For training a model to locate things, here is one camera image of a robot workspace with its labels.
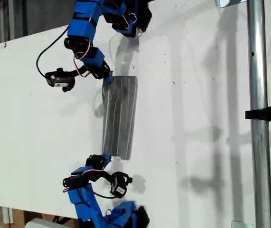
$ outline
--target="wire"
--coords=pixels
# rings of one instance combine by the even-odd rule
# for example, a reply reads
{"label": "wire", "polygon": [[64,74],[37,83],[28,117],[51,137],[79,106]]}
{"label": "wire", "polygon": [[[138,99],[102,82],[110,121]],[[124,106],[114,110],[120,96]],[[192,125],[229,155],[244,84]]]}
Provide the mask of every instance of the wire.
{"label": "wire", "polygon": [[39,69],[39,66],[38,66],[38,62],[39,62],[39,59],[40,59],[40,57],[50,48],[50,47],[52,47],[67,31],[68,31],[68,29],[69,29],[69,26],[64,30],[64,32],[62,33],[62,34],[60,34],[59,35],[59,37],[56,39],[56,40],[54,40],[45,50],[43,50],[40,54],[39,54],[39,56],[38,56],[38,58],[37,58],[37,60],[36,60],[36,68],[37,68],[37,70],[38,70],[38,72],[43,76],[43,77],[45,77],[44,75],[43,75],[43,73],[40,71],[40,69]]}
{"label": "wire", "polygon": [[106,215],[107,215],[107,211],[110,211],[112,213],[112,211],[110,209],[107,209],[106,212],[105,212]]}
{"label": "wire", "polygon": [[116,225],[116,224],[114,224],[114,223],[111,223],[111,222],[107,221],[107,220],[103,217],[102,214],[98,214],[98,215],[100,215],[100,216],[102,217],[102,219],[103,219],[106,223],[108,223],[108,224],[110,224],[110,225],[112,225],[112,226],[118,227],[118,228],[123,228],[123,227],[121,227],[121,226],[119,226],[119,225]]}
{"label": "wire", "polygon": [[130,25],[129,25],[128,21],[126,20],[126,18],[125,18],[124,15],[122,15],[122,17],[125,19],[125,22],[126,22],[127,25],[128,25],[128,27],[125,26],[125,28],[126,28],[126,29],[129,29],[129,28],[130,28]]}
{"label": "wire", "polygon": [[134,24],[134,23],[137,21],[137,17],[136,17],[136,15],[135,15],[135,13],[129,13],[129,15],[133,15],[133,16],[134,16],[135,21],[132,22],[132,23]]}
{"label": "wire", "polygon": [[94,195],[97,195],[97,196],[99,196],[101,198],[104,198],[104,199],[116,199],[117,198],[116,196],[103,196],[103,195],[98,194],[95,191],[89,189],[88,187],[85,187],[85,189],[88,190],[88,191],[90,191],[90,192],[92,192]]}
{"label": "wire", "polygon": [[[89,39],[89,44],[88,44],[87,50],[86,50],[85,52],[77,52],[77,53],[74,55],[74,57],[73,57],[73,62],[74,62],[76,71],[78,72],[79,76],[81,76],[81,77],[87,77],[89,74],[87,74],[86,76],[83,76],[83,75],[79,72],[79,69],[78,69],[78,67],[77,67],[77,65],[76,65],[75,59],[82,59],[82,58],[84,58],[84,57],[88,54],[88,52],[89,52],[89,50],[90,50],[90,46],[91,46],[91,40]],[[83,53],[83,56],[81,56],[80,58],[77,58],[76,55],[79,54],[79,53]]]}
{"label": "wire", "polygon": [[84,175],[87,172],[91,172],[91,171],[95,171],[95,172],[103,172],[103,170],[86,170],[85,172],[82,173],[82,175]]}

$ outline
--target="white table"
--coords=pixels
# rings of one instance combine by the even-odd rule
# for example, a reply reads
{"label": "white table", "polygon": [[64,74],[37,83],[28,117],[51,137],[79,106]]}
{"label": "white table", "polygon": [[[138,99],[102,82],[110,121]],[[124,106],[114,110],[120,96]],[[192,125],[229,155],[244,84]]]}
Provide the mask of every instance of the white table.
{"label": "white table", "polygon": [[[115,160],[108,170],[134,177],[126,200],[146,206],[152,228],[255,223],[250,121],[244,119],[246,4],[219,9],[214,1],[157,0],[150,8],[139,47],[102,18],[97,27],[94,45],[114,75],[139,79],[131,160]],[[102,81],[78,77],[64,94],[38,74],[38,54],[64,29],[0,44],[0,206],[75,218],[62,180],[101,152],[103,118],[94,111]],[[271,105],[270,0],[266,33]],[[74,70],[63,41],[41,58],[43,72]],[[102,180],[93,187],[110,190]],[[102,211],[113,207],[111,200],[98,201]]]}

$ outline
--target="black cable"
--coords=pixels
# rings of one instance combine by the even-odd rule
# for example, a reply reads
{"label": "black cable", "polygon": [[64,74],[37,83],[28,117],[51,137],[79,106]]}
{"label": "black cable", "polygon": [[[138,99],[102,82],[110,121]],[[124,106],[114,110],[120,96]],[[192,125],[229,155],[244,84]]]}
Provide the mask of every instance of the black cable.
{"label": "black cable", "polygon": [[107,211],[110,211],[112,213],[112,211],[110,209],[107,209],[106,212],[105,212],[106,215],[107,215]]}
{"label": "black cable", "polygon": [[123,227],[121,227],[121,226],[119,226],[119,225],[116,225],[116,224],[114,224],[114,223],[111,223],[111,222],[107,221],[107,220],[103,217],[102,214],[99,214],[99,215],[102,217],[102,219],[103,219],[106,223],[108,223],[108,224],[110,224],[110,225],[112,225],[112,226],[116,226],[116,227],[118,227],[118,228],[123,228]]}
{"label": "black cable", "polygon": [[103,195],[98,194],[95,191],[89,189],[88,187],[85,187],[85,189],[87,189],[88,191],[92,192],[94,195],[97,195],[97,196],[99,196],[101,198],[104,198],[104,199],[115,199],[115,198],[117,198],[116,196],[103,196]]}
{"label": "black cable", "polygon": [[56,40],[54,40],[45,50],[43,50],[40,54],[39,54],[39,56],[38,56],[38,58],[37,58],[37,60],[36,60],[36,68],[37,68],[37,70],[38,70],[38,72],[43,76],[43,77],[45,77],[44,75],[43,75],[43,73],[40,71],[40,69],[39,69],[39,66],[38,66],[38,61],[39,61],[39,59],[40,59],[40,57],[42,56],[42,54],[44,54],[50,47],[52,47],[67,31],[68,31],[68,29],[69,29],[69,26],[64,30],[64,32],[62,33],[62,34],[60,34],[60,36],[56,39]]}

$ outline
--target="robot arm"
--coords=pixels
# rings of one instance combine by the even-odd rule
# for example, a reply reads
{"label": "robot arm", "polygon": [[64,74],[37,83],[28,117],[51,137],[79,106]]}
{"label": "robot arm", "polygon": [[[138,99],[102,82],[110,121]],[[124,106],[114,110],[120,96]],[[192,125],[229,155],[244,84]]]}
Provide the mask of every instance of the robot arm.
{"label": "robot arm", "polygon": [[[63,180],[63,186],[66,187],[64,192],[68,192],[71,203],[75,205],[81,227],[146,228],[150,222],[146,210],[143,206],[137,209],[134,201],[125,201],[115,207],[111,214],[103,216],[95,195],[121,199],[127,192],[127,186],[132,183],[132,178],[123,172],[112,175],[105,172],[104,168],[110,161],[109,155],[91,155],[84,167],[78,168]],[[93,191],[90,181],[95,182],[101,177],[110,182],[113,197],[101,196]]]}
{"label": "robot arm", "polygon": [[126,37],[136,37],[136,28],[145,32],[151,20],[152,14],[148,7],[150,1],[152,0],[77,0],[65,47],[72,50],[74,58],[81,60],[84,66],[72,72],[59,68],[46,73],[48,84],[62,87],[67,92],[74,87],[75,77],[83,76],[87,71],[96,79],[112,82],[112,71],[104,60],[104,54],[93,46],[98,19],[103,15],[114,30]]}

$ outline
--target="silver pipe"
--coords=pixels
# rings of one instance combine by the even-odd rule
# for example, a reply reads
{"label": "silver pipe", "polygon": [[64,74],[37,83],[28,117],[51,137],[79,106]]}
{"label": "silver pipe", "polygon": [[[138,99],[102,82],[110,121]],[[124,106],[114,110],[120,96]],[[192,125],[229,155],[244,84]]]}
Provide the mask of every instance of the silver pipe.
{"label": "silver pipe", "polygon": [[[268,106],[264,0],[247,0],[251,110]],[[251,120],[256,228],[271,228],[268,122]]]}

